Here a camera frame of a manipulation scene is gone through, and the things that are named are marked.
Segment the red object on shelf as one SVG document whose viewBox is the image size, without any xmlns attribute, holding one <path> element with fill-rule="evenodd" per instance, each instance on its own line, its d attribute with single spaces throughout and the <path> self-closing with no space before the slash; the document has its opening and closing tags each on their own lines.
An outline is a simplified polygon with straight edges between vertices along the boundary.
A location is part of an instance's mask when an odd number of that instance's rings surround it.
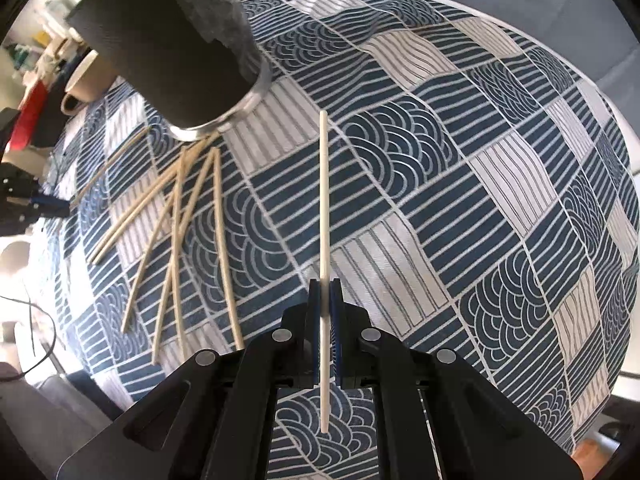
<svg viewBox="0 0 640 480">
<path fill-rule="evenodd" d="M 9 140 L 10 151 L 21 151 L 32 142 L 43 107 L 48 99 L 46 85 L 38 79 L 29 91 L 25 104 L 20 109 L 20 116 L 12 130 Z"/>
</svg>

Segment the beige ceramic mug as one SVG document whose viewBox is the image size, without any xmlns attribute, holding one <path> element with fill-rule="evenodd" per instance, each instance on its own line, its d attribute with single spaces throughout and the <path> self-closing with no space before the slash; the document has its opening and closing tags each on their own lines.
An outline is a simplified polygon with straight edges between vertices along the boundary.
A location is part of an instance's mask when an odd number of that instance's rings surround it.
<svg viewBox="0 0 640 480">
<path fill-rule="evenodd" d="M 112 63 L 96 50 L 91 50 L 67 81 L 60 106 L 61 113 L 66 116 L 78 114 L 85 106 L 103 96 L 117 76 Z"/>
</svg>

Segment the blue patterned tablecloth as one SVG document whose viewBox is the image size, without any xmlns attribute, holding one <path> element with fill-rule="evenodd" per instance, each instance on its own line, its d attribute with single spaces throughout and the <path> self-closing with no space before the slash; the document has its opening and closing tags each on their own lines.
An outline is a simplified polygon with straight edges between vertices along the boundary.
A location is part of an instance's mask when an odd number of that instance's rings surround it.
<svg viewBox="0 0 640 480">
<path fill-rule="evenodd" d="M 408 347 L 454 349 L 565 451 L 628 348 L 639 201 L 612 108 L 538 42 L 440 0 L 242 0 L 272 85 L 216 141 L 245 339 L 275 328 L 318 271 L 318 118 L 330 120 L 331 266 L 346 300 Z M 88 257 L 180 152 L 128 82 L 65 126 L 44 222 L 58 339 L 118 403 L 180 362 L 160 191 Z M 234 349 L 214 178 L 192 171 L 180 266 L 184 351 Z"/>
</svg>

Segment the black utensil holder cup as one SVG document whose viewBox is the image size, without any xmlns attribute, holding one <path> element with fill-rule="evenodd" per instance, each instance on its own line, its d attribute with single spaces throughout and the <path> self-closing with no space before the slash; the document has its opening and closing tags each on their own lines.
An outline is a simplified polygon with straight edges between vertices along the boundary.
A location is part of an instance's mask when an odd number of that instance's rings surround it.
<svg viewBox="0 0 640 480">
<path fill-rule="evenodd" d="M 241 0 L 81 0 L 67 21 L 180 141 L 235 126 L 271 84 Z"/>
</svg>

